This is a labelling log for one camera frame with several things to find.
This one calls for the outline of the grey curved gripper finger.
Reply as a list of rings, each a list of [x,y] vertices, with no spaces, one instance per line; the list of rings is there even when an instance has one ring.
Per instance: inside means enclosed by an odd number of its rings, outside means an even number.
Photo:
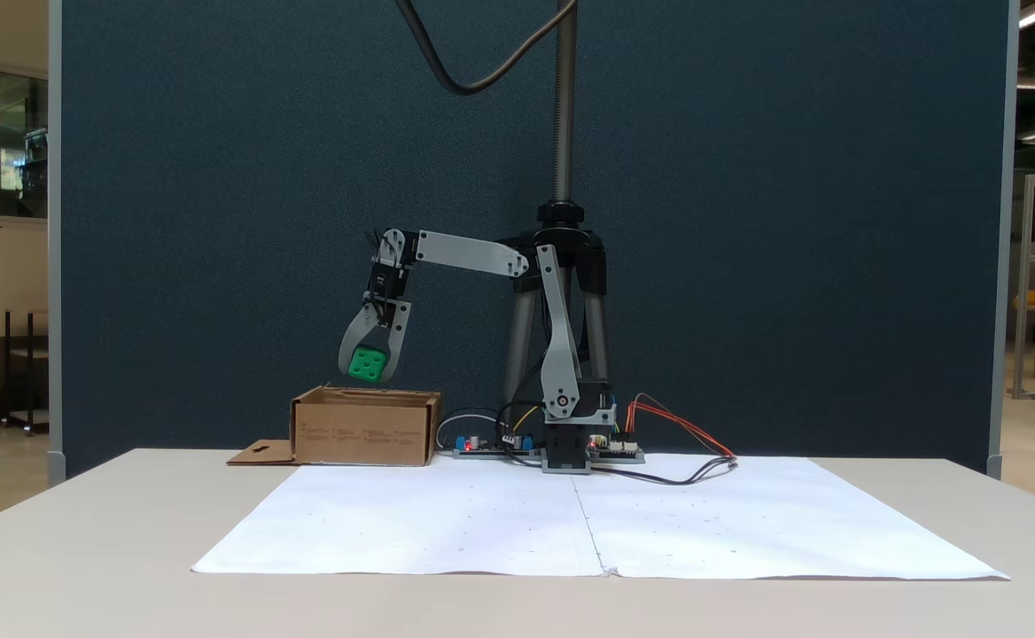
[[[363,303],[343,335],[337,359],[339,371],[352,379],[381,380],[381,371],[386,364],[386,347],[369,338],[371,332],[376,332],[379,338],[381,328],[371,330],[365,319]]]

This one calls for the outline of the grey flat gripper finger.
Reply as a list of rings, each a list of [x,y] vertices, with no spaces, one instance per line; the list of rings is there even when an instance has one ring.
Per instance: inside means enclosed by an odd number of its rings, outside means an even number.
[[[387,328],[387,361],[384,370],[381,371],[381,383],[389,383],[393,373],[400,367],[401,348],[409,323],[412,304],[407,301],[387,301],[384,304],[383,322],[381,326]]]

